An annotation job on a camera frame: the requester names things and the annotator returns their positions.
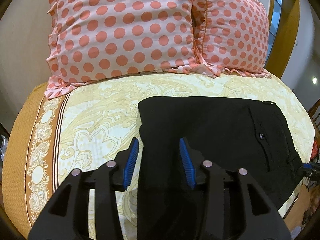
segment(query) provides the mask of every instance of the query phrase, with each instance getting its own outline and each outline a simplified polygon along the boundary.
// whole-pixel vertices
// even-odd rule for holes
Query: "pink pillowcase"
[[[104,78],[199,65],[193,0],[49,0],[47,98]]]
[[[268,15],[258,0],[194,0],[192,14],[196,46],[215,76],[270,77]]]

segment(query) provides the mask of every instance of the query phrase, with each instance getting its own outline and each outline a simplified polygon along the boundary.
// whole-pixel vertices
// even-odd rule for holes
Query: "bedsheet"
[[[287,119],[302,161],[307,163],[311,156],[314,129],[310,118],[294,93],[275,76],[264,79],[222,75],[212,79],[199,74],[149,73],[93,83],[51,100],[44,98],[45,86],[36,87],[20,111],[3,168],[5,210],[25,237],[72,169],[96,169],[137,137],[140,149],[131,186],[124,193],[116,193],[124,239],[136,239],[137,182],[143,148],[138,102],[151,96],[219,96],[276,102]],[[279,210],[282,216],[298,188]],[[89,234],[95,239],[93,197],[92,190]]]

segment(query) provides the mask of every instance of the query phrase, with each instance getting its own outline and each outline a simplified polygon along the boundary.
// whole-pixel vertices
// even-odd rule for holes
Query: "bed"
[[[140,141],[137,160],[140,163],[143,144],[139,136],[138,102],[148,97],[210,96],[273,101],[287,119],[301,160],[304,163],[310,160],[314,141],[312,122],[294,93],[274,75],[265,79],[222,74],[212,79],[200,74],[149,73],[95,82],[51,100],[44,97],[46,87],[47,83],[36,86],[19,112],[3,169],[5,212],[25,238],[50,196],[72,169],[98,168],[126,149],[132,137]],[[129,190],[116,194],[125,239],[136,237],[138,173],[136,165]],[[295,200],[300,185],[279,209],[281,216]],[[93,196],[92,191],[91,238],[95,238]]]

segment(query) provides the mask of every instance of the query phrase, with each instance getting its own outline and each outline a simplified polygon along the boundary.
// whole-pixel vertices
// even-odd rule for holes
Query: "brown border trim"
[[[40,102],[40,105],[39,105],[39,108],[38,108],[38,112],[37,112],[37,115],[36,115],[36,119],[35,119],[35,122],[33,123],[33,126],[32,126],[32,130],[31,130],[31,134],[30,134],[30,138],[29,138],[29,143],[28,143],[28,149],[27,149],[27,156],[26,156],[26,165],[25,165],[25,168],[24,168],[24,193],[25,193],[25,201],[26,201],[26,210],[27,210],[27,216],[28,216],[28,221],[29,221],[29,224],[30,224],[30,228],[32,227],[31,225],[31,222],[30,222],[30,216],[28,214],[28,209],[29,209],[29,202],[27,200],[27,197],[28,197],[28,194],[27,194],[27,188],[28,188],[28,184],[27,184],[27,167],[28,167],[28,162],[30,161],[29,160],[29,151],[30,151],[30,148],[31,148],[31,139],[32,139],[32,136],[34,135],[34,130],[35,130],[35,126],[36,126],[36,122],[39,118],[39,113],[40,113],[40,110],[43,106],[43,103],[44,103],[44,97],[42,98],[41,102]]]
[[[273,14],[274,7],[275,7],[275,0],[270,0],[270,8],[269,8],[269,14],[268,14],[269,30],[270,30],[270,27],[271,27],[271,20],[272,20],[272,14]]]
[[[53,142],[55,137],[55,131],[58,129],[58,119],[65,98],[66,95],[63,95],[59,98],[55,98],[54,100],[57,100],[56,105],[50,104],[50,101],[48,101],[46,98],[43,98],[39,107],[37,118],[35,120],[35,125],[33,126],[32,135],[30,137],[27,163],[25,169],[26,205],[30,228],[33,226],[42,208],[54,192],[52,190],[52,177],[54,171],[52,170],[51,165],[53,157],[52,153],[54,151]],[[52,111],[51,116],[46,122],[42,122],[42,117],[48,111]],[[44,135],[43,133],[46,134],[47,137],[41,138],[41,136]],[[43,176],[42,178],[40,178],[41,180],[39,180],[38,182],[34,182],[32,179],[32,173],[34,172],[34,169],[36,167],[41,167],[41,170],[43,172]],[[32,195],[35,195],[38,198],[40,198],[40,191],[44,192],[42,195],[42,201],[39,201],[39,204],[41,204],[41,206],[37,206],[36,210],[34,210],[31,208],[30,204],[33,200]]]
[[[300,0],[282,0],[276,38],[265,69],[278,78],[288,64],[296,42],[300,21]]]
[[[63,102],[60,105],[60,110],[57,117],[57,127],[55,129],[53,151],[52,151],[52,192],[54,193],[59,187],[59,173],[58,173],[58,162],[59,162],[59,146],[61,136],[61,125],[63,114],[67,106],[68,99],[71,93],[65,95]]]
[[[5,212],[25,238],[28,237],[30,231],[25,201],[25,167],[31,132],[38,117],[39,106],[46,87],[47,83],[36,86],[18,114],[8,142],[2,172]]]

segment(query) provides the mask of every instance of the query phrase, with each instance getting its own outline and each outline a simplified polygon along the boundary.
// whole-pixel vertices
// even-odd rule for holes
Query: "window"
[[[267,60],[270,55],[270,51],[272,49],[273,43],[275,41],[275,37],[277,34],[279,21],[280,21],[280,14],[281,14],[281,5],[282,0],[275,0],[274,1],[274,7],[273,7],[273,13],[272,13],[272,19],[271,19],[271,26],[269,31],[269,45],[268,45],[268,52],[267,52]]]

